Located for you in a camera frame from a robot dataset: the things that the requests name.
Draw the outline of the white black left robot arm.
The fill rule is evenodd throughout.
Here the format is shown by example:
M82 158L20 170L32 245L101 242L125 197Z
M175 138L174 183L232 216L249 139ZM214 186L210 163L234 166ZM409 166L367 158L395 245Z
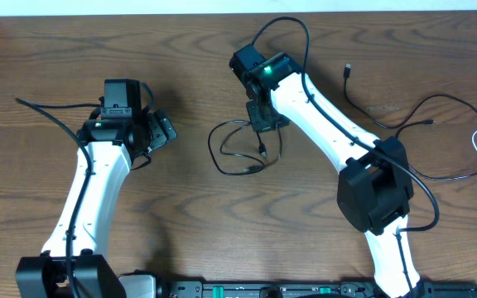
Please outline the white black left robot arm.
M117 276L107 261L118 195L138 157L176 139L162 110L142 105L151 90L135 79L107 79L104 96L78 132L77 167L61 216L37 257L22 257L16 281L23 297L166 297L151 273Z

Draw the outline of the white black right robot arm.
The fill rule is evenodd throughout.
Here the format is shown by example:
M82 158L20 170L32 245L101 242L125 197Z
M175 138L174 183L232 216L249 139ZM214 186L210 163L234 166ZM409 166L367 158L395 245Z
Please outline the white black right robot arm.
M284 52L267 60L246 45L229 67L246 89L255 132L295 123L336 169L337 205L367 239L377 286L390 297L412 294L420 276L408 241L398 234L413 196L403 144L395 137L382 141L348 119Z

